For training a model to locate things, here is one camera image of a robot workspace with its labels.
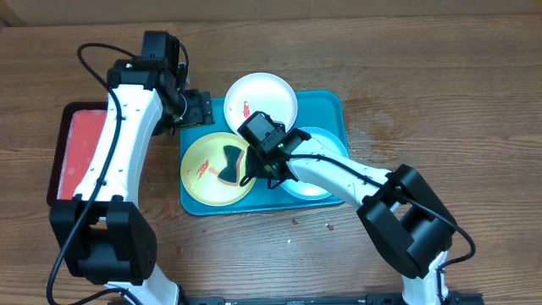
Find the light blue plate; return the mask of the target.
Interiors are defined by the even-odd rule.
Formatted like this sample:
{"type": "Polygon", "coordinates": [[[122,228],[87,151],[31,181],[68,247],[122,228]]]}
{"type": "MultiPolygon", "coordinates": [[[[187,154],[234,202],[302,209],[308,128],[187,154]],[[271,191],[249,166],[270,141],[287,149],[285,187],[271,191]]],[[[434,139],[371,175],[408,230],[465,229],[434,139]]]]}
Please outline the light blue plate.
{"type": "MultiPolygon", "coordinates": [[[[319,141],[330,151],[338,153],[343,157],[349,156],[345,145],[331,132],[318,127],[301,127],[301,130],[309,133],[312,138],[319,141]]],[[[281,186],[292,196],[303,200],[315,201],[331,196],[331,193],[323,188],[300,181],[287,180],[286,182],[282,183],[281,186]]]]}

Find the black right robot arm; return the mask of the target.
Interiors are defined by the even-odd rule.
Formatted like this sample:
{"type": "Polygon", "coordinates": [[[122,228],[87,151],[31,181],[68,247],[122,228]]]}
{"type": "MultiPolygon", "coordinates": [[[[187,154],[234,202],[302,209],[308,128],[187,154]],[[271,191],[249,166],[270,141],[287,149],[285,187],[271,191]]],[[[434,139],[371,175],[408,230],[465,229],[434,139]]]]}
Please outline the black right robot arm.
{"type": "Polygon", "coordinates": [[[265,178],[273,189],[295,180],[330,192],[356,209],[380,256],[401,274],[405,304],[446,301],[443,268],[456,221],[414,168],[403,164],[390,171],[358,163],[262,111],[238,131],[250,145],[243,184],[265,178]]]}

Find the yellow-green plate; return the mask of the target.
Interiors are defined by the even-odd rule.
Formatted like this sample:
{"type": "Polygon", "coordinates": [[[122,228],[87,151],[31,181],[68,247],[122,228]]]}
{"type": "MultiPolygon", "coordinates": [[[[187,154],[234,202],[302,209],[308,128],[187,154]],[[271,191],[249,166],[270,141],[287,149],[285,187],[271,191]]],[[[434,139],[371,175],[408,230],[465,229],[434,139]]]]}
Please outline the yellow-green plate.
{"type": "Polygon", "coordinates": [[[223,207],[240,201],[252,189],[255,181],[240,186],[246,173],[246,152],[248,143],[241,137],[216,132],[198,139],[185,152],[180,165],[180,176],[185,190],[198,202],[223,207]],[[241,161],[240,179],[237,186],[228,186],[218,180],[219,172],[226,166],[224,147],[234,146],[245,151],[241,161]]]}

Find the dark red water tray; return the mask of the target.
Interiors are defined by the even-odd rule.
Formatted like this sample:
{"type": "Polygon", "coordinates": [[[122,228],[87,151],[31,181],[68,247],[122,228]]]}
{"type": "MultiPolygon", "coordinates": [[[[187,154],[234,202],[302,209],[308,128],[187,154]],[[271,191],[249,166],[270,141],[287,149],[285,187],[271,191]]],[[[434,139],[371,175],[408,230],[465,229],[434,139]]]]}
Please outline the dark red water tray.
{"type": "Polygon", "coordinates": [[[89,169],[107,116],[106,102],[72,102],[64,107],[47,204],[70,200],[89,169]]]}

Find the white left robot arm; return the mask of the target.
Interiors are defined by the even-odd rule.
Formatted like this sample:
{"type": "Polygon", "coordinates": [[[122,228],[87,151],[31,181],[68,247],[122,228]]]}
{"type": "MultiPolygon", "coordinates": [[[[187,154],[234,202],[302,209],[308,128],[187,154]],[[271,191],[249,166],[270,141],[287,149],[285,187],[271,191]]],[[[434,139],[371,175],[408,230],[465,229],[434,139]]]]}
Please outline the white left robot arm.
{"type": "Polygon", "coordinates": [[[148,30],[141,53],[127,52],[105,78],[107,115],[89,168],[69,200],[51,205],[60,246],[46,288],[62,264],[74,277],[105,288],[88,303],[117,293],[128,304],[186,304],[185,293],[158,267],[157,237],[138,208],[139,183],[152,136],[212,125],[209,92],[187,89],[185,46],[166,31],[148,30]]]}

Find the blue plastic tray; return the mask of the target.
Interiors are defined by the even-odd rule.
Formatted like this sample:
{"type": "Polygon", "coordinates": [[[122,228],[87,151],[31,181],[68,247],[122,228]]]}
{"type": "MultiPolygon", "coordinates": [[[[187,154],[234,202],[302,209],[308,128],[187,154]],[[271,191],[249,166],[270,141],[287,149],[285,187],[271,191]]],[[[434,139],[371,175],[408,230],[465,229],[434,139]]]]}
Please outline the blue plastic tray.
{"type": "MultiPolygon", "coordinates": [[[[326,130],[337,137],[336,143],[348,147],[346,127],[340,99],[331,91],[298,91],[298,113],[294,126],[314,127],[326,130]]],[[[212,99],[215,123],[193,129],[181,130],[180,156],[185,155],[189,146],[199,138],[214,132],[230,132],[224,117],[224,99],[212,99]]],[[[256,212],[285,210],[293,208],[317,208],[327,205],[341,204],[342,200],[335,196],[322,199],[305,200],[291,195],[283,186],[273,190],[267,188],[266,180],[254,180],[253,188],[240,201],[223,207],[212,207],[198,202],[188,191],[180,186],[180,204],[186,212],[196,216],[215,214],[252,214],[256,212]]]]}

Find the white plate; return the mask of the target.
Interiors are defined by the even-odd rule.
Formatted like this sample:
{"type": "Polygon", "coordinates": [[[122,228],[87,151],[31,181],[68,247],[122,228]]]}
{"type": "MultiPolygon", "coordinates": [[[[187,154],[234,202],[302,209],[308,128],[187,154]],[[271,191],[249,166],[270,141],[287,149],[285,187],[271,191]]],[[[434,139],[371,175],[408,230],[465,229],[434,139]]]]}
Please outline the white plate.
{"type": "Polygon", "coordinates": [[[224,117],[236,135],[242,123],[262,111],[289,131],[297,117],[298,101],[291,86],[270,73],[252,73],[237,80],[224,98],[224,117]]]}

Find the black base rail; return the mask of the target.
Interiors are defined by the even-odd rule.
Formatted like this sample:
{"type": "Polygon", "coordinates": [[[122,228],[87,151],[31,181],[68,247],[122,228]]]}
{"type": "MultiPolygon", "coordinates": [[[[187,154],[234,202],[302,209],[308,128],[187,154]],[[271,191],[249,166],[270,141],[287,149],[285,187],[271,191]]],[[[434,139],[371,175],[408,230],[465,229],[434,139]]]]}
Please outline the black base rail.
{"type": "MultiPolygon", "coordinates": [[[[188,299],[190,305],[400,305],[407,304],[400,293],[370,293],[365,297],[308,297],[308,298],[253,298],[224,299],[199,297],[188,299]]],[[[444,304],[484,305],[482,294],[449,293],[444,304]]]]}

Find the green and tan sponge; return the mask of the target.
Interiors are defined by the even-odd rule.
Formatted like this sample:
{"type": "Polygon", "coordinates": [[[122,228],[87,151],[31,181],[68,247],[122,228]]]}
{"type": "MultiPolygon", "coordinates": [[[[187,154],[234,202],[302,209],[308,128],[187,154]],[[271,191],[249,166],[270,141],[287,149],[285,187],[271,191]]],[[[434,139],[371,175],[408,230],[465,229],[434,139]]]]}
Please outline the green and tan sponge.
{"type": "Polygon", "coordinates": [[[224,147],[226,166],[219,172],[218,180],[228,186],[237,186],[240,179],[241,161],[245,151],[234,146],[224,147]]]}

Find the cardboard back panel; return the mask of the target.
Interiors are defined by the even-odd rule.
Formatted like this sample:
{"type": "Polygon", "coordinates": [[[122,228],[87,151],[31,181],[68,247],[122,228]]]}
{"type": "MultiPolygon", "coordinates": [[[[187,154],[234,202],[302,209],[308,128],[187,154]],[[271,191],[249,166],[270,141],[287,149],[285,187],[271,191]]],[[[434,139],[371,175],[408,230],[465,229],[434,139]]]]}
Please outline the cardboard back panel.
{"type": "Polygon", "coordinates": [[[540,0],[1,0],[8,26],[537,14],[540,0]]]}

